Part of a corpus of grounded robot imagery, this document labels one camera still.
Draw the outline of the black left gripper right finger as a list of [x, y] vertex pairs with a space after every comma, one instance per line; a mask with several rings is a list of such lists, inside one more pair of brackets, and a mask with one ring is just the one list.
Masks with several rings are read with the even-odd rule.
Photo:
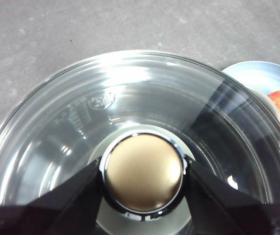
[[185, 198], [198, 235], [280, 235], [280, 203], [262, 203], [188, 160]]

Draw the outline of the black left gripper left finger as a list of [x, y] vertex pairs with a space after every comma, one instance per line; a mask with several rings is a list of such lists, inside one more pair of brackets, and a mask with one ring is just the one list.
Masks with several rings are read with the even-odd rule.
[[99, 164], [92, 162], [26, 205], [0, 206], [0, 235], [88, 235], [101, 199]]

